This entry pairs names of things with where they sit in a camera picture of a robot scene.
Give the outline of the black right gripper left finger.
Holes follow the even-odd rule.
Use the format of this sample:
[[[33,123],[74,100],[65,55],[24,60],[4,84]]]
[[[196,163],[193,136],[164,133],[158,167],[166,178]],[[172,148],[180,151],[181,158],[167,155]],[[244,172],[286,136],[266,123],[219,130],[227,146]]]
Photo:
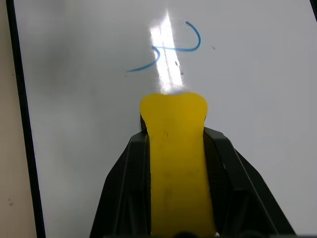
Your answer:
[[[147,132],[141,131],[130,138],[106,177],[90,237],[150,235],[150,145]]]

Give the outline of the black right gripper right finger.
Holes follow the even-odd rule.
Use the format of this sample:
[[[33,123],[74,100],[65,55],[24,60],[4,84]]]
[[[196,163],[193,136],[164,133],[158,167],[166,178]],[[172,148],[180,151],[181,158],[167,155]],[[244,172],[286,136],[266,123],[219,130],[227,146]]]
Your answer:
[[[231,141],[206,127],[203,142],[214,223],[220,236],[294,236],[294,229],[266,182]]]

